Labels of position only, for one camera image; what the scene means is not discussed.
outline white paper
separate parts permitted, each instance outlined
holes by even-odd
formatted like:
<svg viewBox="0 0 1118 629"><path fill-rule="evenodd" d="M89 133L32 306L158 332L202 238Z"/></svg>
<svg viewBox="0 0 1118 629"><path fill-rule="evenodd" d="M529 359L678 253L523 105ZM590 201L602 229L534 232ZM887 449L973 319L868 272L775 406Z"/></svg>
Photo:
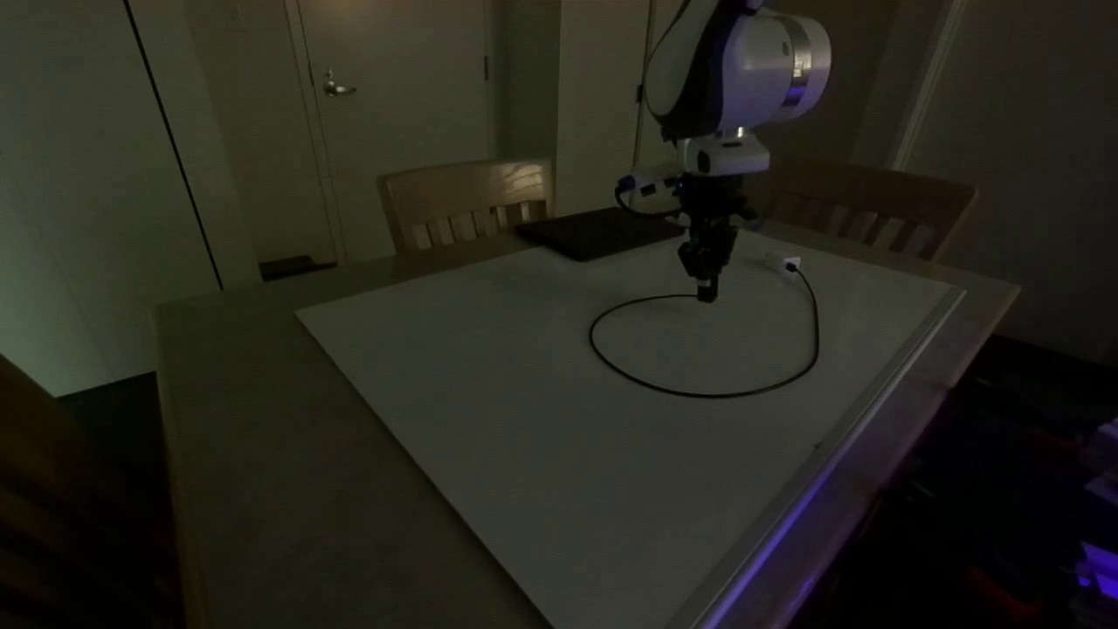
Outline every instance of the white paper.
<svg viewBox="0 0 1118 629"><path fill-rule="evenodd" d="M961 301L937 279L743 233L724 301L627 313L602 348L678 390L790 374L812 349L812 313L793 279L758 267L774 257L803 260L820 359L736 404L636 390L587 348L598 313L692 291L675 245L602 261L534 247L301 319L551 625L669 625Z"/></svg>

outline wall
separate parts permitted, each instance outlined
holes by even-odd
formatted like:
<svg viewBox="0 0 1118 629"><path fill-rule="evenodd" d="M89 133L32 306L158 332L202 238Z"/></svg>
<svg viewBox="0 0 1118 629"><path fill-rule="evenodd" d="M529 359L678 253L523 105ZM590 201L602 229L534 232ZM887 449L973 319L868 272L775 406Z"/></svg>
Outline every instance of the wall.
<svg viewBox="0 0 1118 629"><path fill-rule="evenodd" d="M54 394L153 372L217 291L123 0L0 3L0 355Z"/></svg>
<svg viewBox="0 0 1118 629"><path fill-rule="evenodd" d="M633 167L648 3L562 0L559 18L559 213L613 206Z"/></svg>
<svg viewBox="0 0 1118 629"><path fill-rule="evenodd" d="M860 136L852 161L869 167L890 167L906 145L910 122L927 96L927 82L939 59L942 32L954 0L902 0L876 54L873 88L862 90Z"/></svg>
<svg viewBox="0 0 1118 629"><path fill-rule="evenodd" d="M1025 286L1002 332L1118 363L1118 3L968 0L902 167L980 181L946 261Z"/></svg>

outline floor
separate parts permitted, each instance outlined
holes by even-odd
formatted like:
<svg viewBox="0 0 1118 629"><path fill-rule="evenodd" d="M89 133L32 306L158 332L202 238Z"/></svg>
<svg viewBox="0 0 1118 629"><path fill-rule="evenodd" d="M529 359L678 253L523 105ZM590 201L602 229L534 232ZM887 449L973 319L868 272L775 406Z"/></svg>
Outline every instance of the floor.
<svg viewBox="0 0 1118 629"><path fill-rule="evenodd" d="M153 374L64 406L173 511ZM1113 418L1114 372L994 339L796 625L1068 625L1075 452Z"/></svg>

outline black object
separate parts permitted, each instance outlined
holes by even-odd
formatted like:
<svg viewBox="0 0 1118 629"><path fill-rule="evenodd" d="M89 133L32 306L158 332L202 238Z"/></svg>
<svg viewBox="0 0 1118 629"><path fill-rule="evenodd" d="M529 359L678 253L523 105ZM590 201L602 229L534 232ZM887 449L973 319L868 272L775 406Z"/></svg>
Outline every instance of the black object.
<svg viewBox="0 0 1118 629"><path fill-rule="evenodd" d="M678 247L687 277L699 284L699 301L719 296L719 272L731 261L736 229L735 218L751 218L742 196L742 180L683 180L683 211L687 213L687 242Z"/></svg>
<svg viewBox="0 0 1118 629"><path fill-rule="evenodd" d="M565 260L590 261L616 253L669 242L686 232L669 219L644 219L618 206L607 206L607 211L590 211L590 213L574 213L574 218L555 218L537 225L519 225L519 233Z"/></svg>
<svg viewBox="0 0 1118 629"><path fill-rule="evenodd" d="M315 261L312 257L290 257L290 260L265 260L265 261L258 261L258 277L261 277L265 284L287 279L287 277L318 272L318 268L336 268L336 267L332 267L332 261L321 267L321 261Z"/></svg>
<svg viewBox="0 0 1118 629"><path fill-rule="evenodd" d="M622 363L616 363L616 359L602 349L602 344L598 344L598 325L602 325L604 319L613 319L616 313L644 307L644 306L650 306L650 301L692 301L692 293L655 293L655 296L636 296L636 301L622 301L622 306L616 306L616 307L604 307L604 313L590 322L587 344L590 344L593 357L598 357L607 372L616 372L618 378L627 378L627 381L633 381L633 386L641 386L641 390L661 393L661 394L675 394L675 398L751 398L751 394L767 394L767 393L775 393L775 390L788 390L788 386L809 378L809 374L814 372L814 363L817 363L817 355L820 355L820 325L817 325L817 296L814 296L814 286L812 286L812 279L802 272L802 267L790 267L790 277L802 279L803 296L809 296L809 307L812 307L812 357L809 357L809 363L803 363L802 372L793 372L793 374L788 374L788 378L778 378L778 381L767 381L767 386L751 386L751 390L731 390L731 393L671 390L671 386L656 386L656 381L648 381L648 378L627 372Z"/></svg>

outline doorway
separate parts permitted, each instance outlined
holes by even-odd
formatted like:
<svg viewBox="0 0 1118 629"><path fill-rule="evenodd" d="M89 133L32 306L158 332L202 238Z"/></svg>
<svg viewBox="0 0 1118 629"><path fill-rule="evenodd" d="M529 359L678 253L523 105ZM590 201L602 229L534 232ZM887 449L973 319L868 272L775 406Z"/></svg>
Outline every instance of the doorway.
<svg viewBox="0 0 1118 629"><path fill-rule="evenodd" d="M376 180L492 158L489 0L287 0L343 261L390 257Z"/></svg>

